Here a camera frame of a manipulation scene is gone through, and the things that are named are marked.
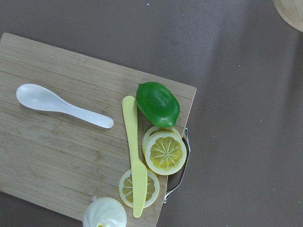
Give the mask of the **thin lemon slice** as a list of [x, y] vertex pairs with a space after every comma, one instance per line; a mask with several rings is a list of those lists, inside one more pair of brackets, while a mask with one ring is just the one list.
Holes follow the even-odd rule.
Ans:
[[[123, 203], [130, 208], [133, 208], [133, 181], [132, 171], [126, 171], [119, 181], [119, 196]], [[147, 193], [144, 208], [151, 206], [160, 193], [160, 182], [155, 173], [147, 169]]]

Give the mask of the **white steamed bun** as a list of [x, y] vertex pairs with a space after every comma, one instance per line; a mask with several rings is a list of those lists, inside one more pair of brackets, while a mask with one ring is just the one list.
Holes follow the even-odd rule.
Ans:
[[127, 215], [123, 205], [116, 199], [95, 199], [85, 210], [83, 227], [125, 227]]

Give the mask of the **thick lemon slice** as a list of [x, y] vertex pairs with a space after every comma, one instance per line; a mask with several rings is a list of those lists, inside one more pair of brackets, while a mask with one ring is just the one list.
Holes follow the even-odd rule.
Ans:
[[159, 175], [172, 175], [184, 164], [186, 147], [175, 128], [153, 126], [142, 139], [142, 152], [148, 167]]

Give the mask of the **bamboo cutting board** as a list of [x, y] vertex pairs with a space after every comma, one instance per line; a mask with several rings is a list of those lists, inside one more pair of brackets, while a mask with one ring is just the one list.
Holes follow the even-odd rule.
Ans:
[[[196, 88], [4, 33], [0, 40], [0, 190], [82, 220], [92, 197], [119, 199], [130, 168], [122, 100], [139, 84], [165, 85], [180, 104], [183, 134]], [[22, 106], [19, 86], [38, 84], [69, 103], [110, 116], [104, 129], [70, 115]]]

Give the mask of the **yellow plastic knife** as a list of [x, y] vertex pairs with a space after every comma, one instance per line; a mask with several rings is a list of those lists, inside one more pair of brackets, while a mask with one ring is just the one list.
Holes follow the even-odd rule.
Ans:
[[122, 100], [122, 110], [129, 145], [133, 180], [133, 216], [142, 215], [147, 193], [147, 168], [139, 158], [138, 150], [138, 113], [136, 99], [126, 96]]

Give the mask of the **wooden mug tree stand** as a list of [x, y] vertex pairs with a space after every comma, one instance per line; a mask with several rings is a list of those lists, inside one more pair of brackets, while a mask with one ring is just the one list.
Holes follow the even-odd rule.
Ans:
[[286, 23], [303, 31], [303, 0], [273, 0], [273, 4]]

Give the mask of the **white ceramic spoon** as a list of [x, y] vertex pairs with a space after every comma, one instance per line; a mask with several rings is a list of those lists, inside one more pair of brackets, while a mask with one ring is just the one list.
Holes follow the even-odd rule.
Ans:
[[114, 125], [112, 118], [71, 105], [54, 92], [40, 85], [21, 85], [16, 90], [16, 97], [22, 105], [31, 109], [69, 114], [106, 129], [112, 128]]

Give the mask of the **green lime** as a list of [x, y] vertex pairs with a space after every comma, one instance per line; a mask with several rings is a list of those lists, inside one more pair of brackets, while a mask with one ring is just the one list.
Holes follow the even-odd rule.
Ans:
[[145, 82], [138, 86], [136, 103], [146, 119], [158, 127], [173, 127], [180, 113], [175, 96], [158, 82]]

